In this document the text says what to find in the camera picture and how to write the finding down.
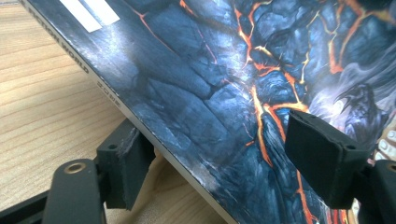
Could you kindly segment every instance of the light wood grain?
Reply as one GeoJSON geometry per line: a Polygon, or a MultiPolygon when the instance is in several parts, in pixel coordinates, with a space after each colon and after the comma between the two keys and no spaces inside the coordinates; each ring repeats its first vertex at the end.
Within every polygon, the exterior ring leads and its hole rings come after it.
{"type": "MultiPolygon", "coordinates": [[[[61,164],[94,158],[124,120],[38,23],[9,2],[0,2],[0,210],[48,189],[61,164]]],[[[106,213],[109,223],[224,222],[161,155],[133,211],[106,213]]]]}

